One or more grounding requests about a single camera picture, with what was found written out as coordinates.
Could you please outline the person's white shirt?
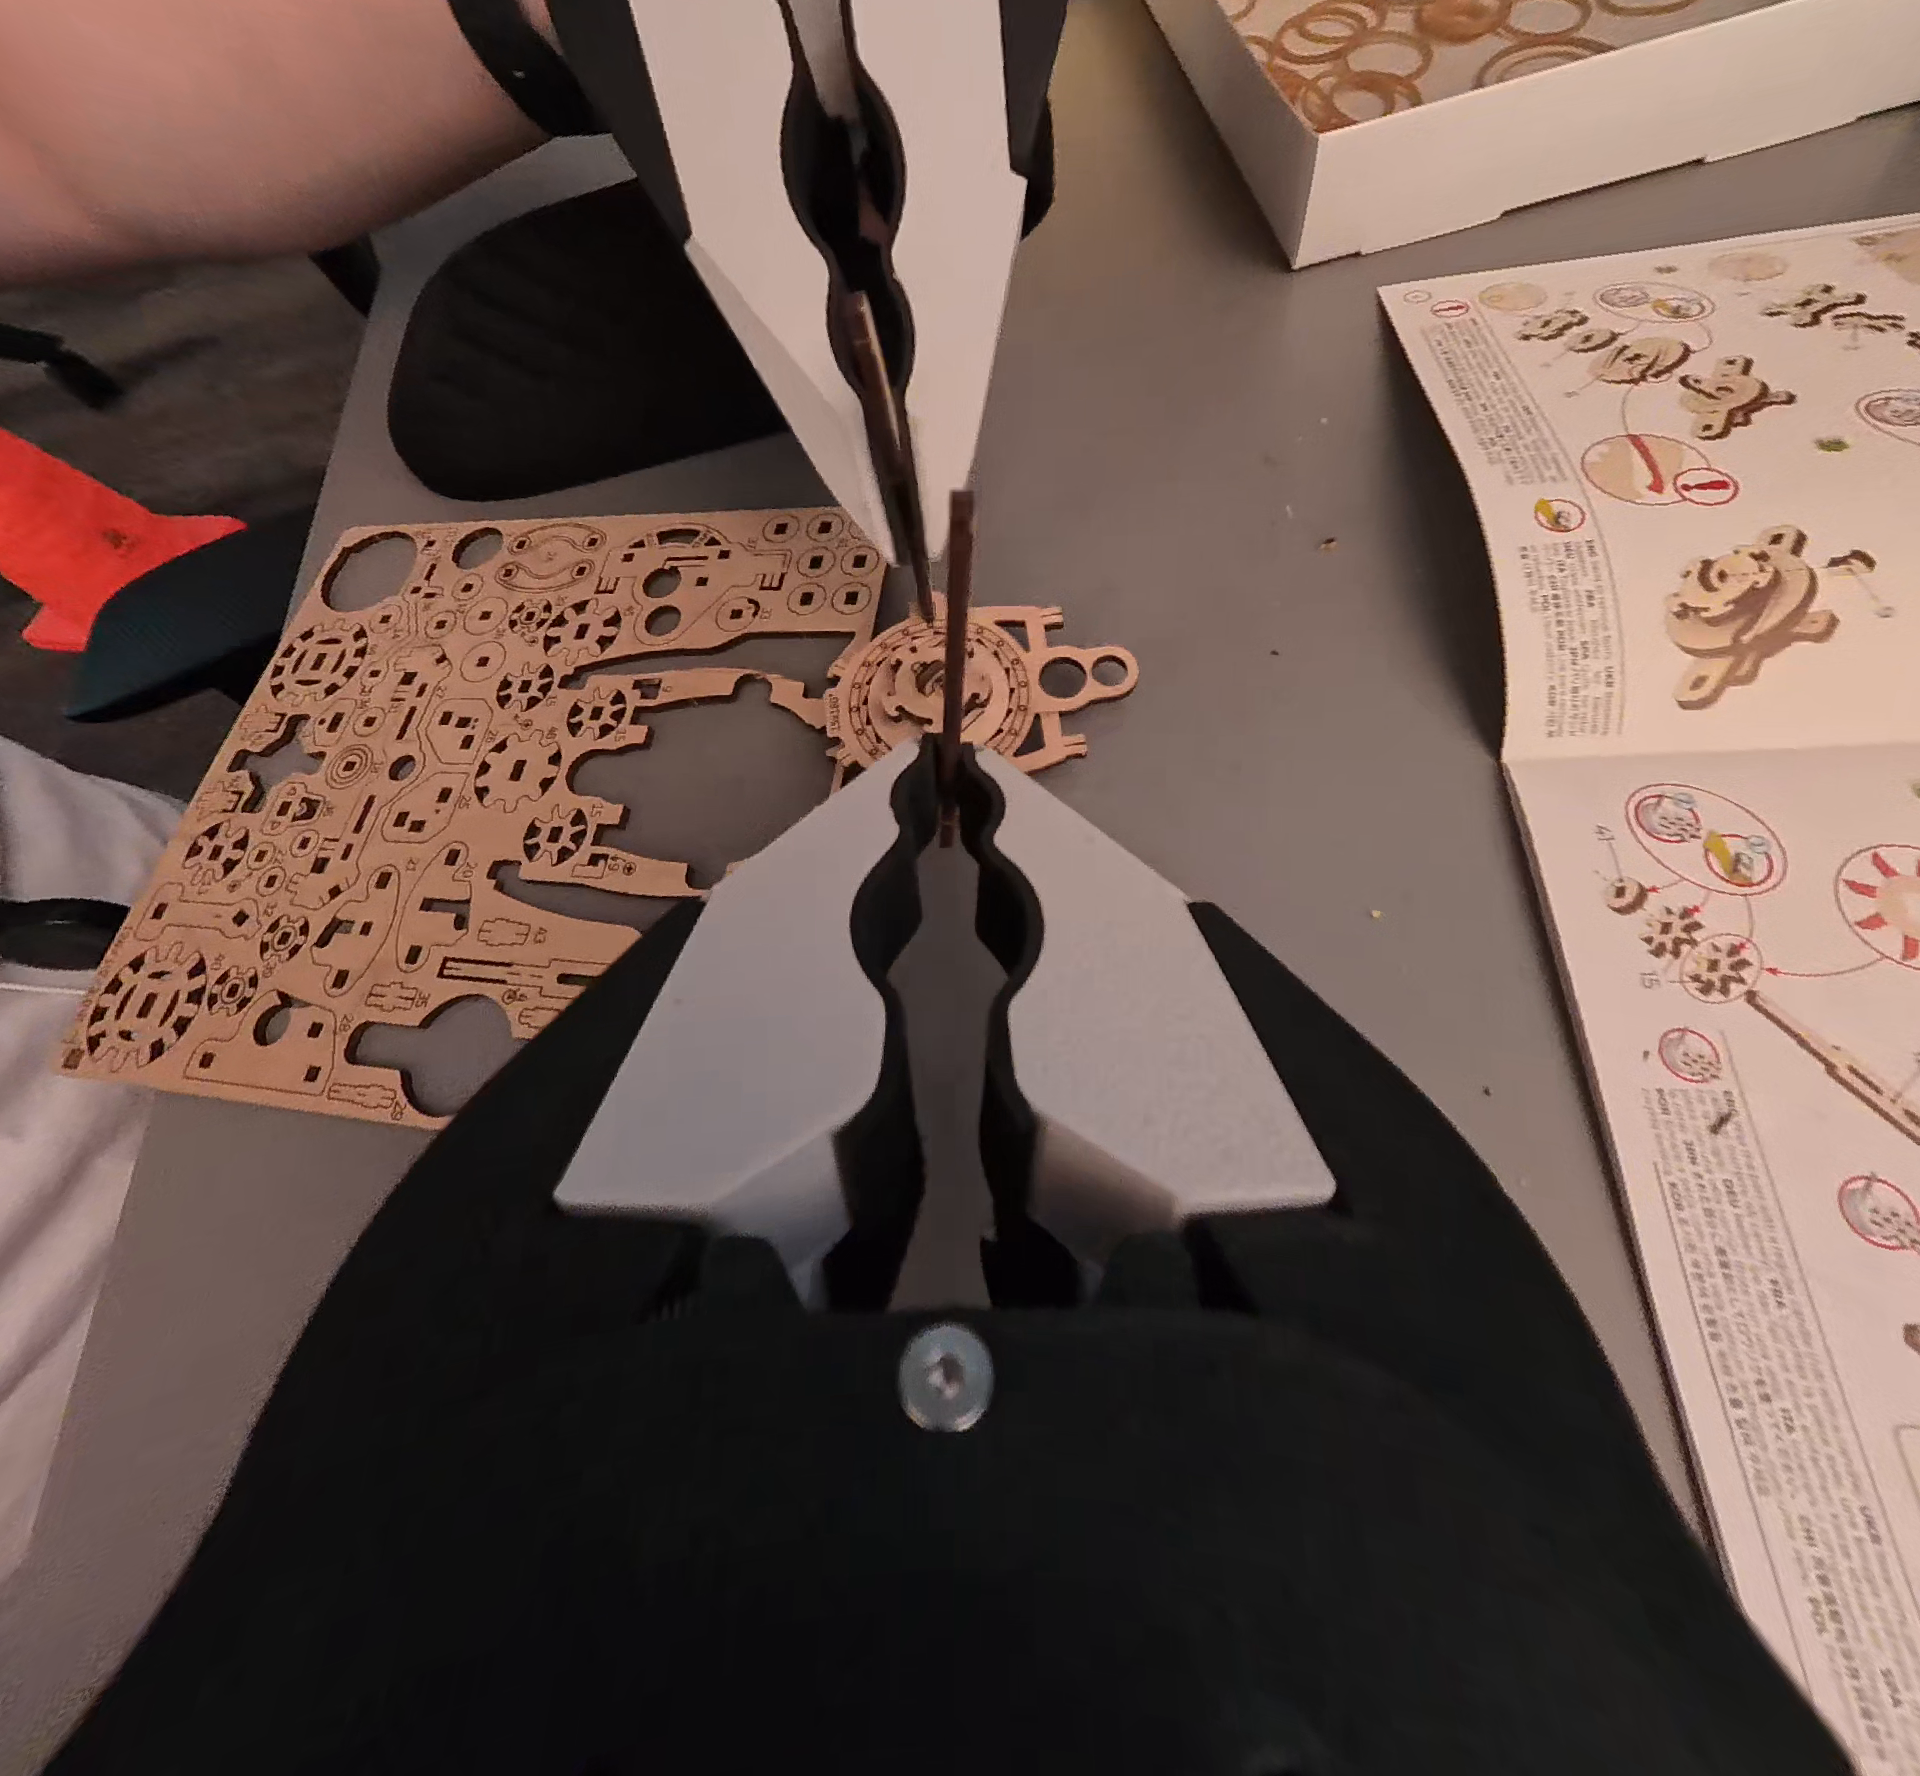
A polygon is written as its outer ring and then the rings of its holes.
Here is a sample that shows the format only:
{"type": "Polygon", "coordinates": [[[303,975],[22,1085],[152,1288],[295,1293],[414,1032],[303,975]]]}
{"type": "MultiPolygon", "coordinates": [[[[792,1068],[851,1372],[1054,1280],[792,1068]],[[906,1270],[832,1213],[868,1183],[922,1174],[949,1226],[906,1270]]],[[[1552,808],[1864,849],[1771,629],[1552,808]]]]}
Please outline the person's white shirt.
{"type": "Polygon", "coordinates": [[[179,805],[3,742],[3,1574],[32,1549],[152,1094],[54,1072],[179,805]]]}

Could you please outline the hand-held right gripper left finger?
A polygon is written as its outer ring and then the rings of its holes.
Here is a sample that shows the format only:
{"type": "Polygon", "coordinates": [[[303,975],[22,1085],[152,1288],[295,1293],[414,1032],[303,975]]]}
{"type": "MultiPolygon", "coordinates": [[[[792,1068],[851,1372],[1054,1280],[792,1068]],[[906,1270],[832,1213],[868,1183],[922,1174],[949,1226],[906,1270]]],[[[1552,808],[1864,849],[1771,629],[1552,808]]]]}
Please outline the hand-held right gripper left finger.
{"type": "Polygon", "coordinates": [[[919,1213],[894,967],[919,928],[903,743],[704,903],[556,1203],[769,1242],[805,1303],[886,1308],[919,1213]]]}

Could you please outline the person's left forearm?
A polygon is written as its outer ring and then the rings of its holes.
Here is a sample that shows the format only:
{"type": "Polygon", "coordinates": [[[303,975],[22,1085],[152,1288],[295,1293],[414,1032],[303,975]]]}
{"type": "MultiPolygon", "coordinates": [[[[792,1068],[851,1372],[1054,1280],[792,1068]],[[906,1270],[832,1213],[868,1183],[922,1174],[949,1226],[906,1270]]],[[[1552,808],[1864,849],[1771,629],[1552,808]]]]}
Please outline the person's left forearm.
{"type": "Polygon", "coordinates": [[[204,0],[3,0],[3,288],[211,258],[204,0]]]}

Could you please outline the paper instruction booklet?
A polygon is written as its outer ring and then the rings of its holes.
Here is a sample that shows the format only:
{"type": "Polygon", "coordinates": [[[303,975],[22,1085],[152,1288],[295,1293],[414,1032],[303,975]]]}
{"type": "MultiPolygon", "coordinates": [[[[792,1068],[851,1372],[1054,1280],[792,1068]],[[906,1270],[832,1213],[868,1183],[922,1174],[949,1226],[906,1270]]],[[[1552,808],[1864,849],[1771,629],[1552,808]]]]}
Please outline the paper instruction booklet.
{"type": "Polygon", "coordinates": [[[1716,1549],[1918,1771],[1918,217],[1379,291],[1716,1549]]]}

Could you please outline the dark thin wooden model piece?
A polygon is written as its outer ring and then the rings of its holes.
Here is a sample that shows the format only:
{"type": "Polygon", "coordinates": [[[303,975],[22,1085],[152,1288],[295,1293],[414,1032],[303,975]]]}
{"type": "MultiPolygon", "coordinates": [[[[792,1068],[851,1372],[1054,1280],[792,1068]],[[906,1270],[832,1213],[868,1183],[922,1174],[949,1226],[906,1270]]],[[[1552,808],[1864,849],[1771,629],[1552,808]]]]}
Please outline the dark thin wooden model piece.
{"type": "Polygon", "coordinates": [[[914,576],[925,576],[925,517],[917,494],[906,403],[887,379],[868,295],[845,291],[837,317],[847,350],[847,382],[858,400],[887,539],[896,552],[894,559],[907,566],[914,576]]]}

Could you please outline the white cardboard box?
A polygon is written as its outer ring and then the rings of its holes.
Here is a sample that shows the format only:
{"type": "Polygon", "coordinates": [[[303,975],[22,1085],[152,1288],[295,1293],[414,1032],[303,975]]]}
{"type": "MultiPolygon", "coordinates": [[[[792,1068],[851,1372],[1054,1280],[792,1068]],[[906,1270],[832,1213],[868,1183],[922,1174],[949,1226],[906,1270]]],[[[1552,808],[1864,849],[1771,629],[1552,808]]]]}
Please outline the white cardboard box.
{"type": "Polygon", "coordinates": [[[1918,102],[1918,0],[1704,0],[1615,54],[1312,134],[1213,0],[1144,4],[1298,268],[1918,102]]]}

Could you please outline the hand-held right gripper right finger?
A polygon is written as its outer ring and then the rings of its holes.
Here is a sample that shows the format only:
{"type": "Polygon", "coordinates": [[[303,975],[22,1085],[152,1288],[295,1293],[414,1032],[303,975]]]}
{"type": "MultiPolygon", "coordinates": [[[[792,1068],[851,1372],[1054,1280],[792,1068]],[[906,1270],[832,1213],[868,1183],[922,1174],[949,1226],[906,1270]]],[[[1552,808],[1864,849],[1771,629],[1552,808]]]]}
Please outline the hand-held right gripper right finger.
{"type": "Polygon", "coordinates": [[[1312,1210],[1335,1177],[1170,880],[1007,758],[969,753],[988,1013],[991,1283],[1092,1283],[1118,1242],[1312,1210]]]}

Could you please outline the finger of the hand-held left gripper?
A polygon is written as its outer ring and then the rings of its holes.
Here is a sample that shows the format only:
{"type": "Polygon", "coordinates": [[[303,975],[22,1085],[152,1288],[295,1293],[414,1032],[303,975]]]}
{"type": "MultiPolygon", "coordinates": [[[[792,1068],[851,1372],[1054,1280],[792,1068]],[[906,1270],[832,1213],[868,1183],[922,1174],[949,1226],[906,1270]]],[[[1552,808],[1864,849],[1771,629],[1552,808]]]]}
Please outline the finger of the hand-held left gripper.
{"type": "Polygon", "coordinates": [[[899,566],[858,399],[831,350],[824,253],[785,173],[796,54],[779,0],[629,0],[687,209],[687,253],[806,461],[899,566]]]}
{"type": "Polygon", "coordinates": [[[894,273],[925,501],[971,482],[1025,178],[1008,161],[998,0],[851,0],[854,49],[899,135],[894,273]]]}

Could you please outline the person's left hand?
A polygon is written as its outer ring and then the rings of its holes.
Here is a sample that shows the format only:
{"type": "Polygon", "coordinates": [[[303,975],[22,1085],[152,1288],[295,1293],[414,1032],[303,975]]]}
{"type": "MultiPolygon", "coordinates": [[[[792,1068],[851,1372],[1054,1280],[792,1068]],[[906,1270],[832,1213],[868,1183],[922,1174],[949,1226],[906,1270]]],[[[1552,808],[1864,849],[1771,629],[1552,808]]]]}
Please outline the person's left hand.
{"type": "Polygon", "coordinates": [[[208,0],[189,145],[218,245],[318,250],[596,134],[545,0],[208,0]]]}

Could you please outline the orange and teal cloth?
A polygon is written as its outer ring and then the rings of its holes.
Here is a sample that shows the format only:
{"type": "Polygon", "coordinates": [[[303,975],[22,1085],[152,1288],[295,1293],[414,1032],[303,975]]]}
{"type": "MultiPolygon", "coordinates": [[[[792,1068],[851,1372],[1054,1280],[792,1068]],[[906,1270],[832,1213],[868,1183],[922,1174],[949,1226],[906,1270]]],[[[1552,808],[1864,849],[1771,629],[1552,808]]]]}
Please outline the orange and teal cloth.
{"type": "Polygon", "coordinates": [[[3,580],[35,601],[22,641],[78,660],[76,725],[198,693],[244,703],[276,655],[315,511],[244,526],[165,517],[3,433],[3,580]]]}

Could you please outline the laser-cut wooden parts sheet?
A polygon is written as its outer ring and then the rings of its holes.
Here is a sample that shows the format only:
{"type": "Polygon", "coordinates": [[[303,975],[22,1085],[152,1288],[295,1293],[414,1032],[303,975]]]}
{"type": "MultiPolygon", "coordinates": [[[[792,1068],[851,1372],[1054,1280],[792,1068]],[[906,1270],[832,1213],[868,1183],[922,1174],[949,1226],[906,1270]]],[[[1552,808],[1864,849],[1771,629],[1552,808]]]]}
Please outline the laser-cut wooden parts sheet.
{"type": "Polygon", "coordinates": [[[874,638],[886,559],[838,507],[348,530],[244,700],[52,1069],[432,1127],[359,1058],[479,997],[545,1030],[636,938],[502,886],[691,901],[690,869],[616,849],[623,805],[574,787],[652,719],[740,683],[816,733],[796,677],[717,663],[746,641],[874,638]]]}

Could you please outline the round wooden model assembly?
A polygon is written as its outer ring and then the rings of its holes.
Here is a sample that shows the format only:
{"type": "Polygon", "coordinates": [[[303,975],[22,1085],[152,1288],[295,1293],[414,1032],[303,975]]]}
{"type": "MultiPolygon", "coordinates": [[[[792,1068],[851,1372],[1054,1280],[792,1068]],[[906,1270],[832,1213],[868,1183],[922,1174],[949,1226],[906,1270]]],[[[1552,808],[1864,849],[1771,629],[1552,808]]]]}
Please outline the round wooden model assembly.
{"type": "MultiPolygon", "coordinates": [[[[1128,699],[1139,660],[1121,645],[1054,641],[1061,608],[971,608],[963,650],[963,728],[978,749],[1040,772],[1087,753],[1066,728],[1082,710],[1128,699]]],[[[942,730],[946,617],[906,617],[831,667],[824,730],[838,771],[863,772],[942,730]]]]}

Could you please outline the pile of tan rubber bands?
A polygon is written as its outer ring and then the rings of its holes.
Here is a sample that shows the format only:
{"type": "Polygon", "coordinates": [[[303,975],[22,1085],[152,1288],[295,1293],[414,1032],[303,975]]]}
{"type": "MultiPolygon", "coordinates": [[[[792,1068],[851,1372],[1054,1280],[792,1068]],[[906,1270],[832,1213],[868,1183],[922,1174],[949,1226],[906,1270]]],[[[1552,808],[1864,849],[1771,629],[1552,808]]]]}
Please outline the pile of tan rubber bands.
{"type": "Polygon", "coordinates": [[[1213,0],[1312,134],[1579,66],[1704,0],[1213,0]]]}

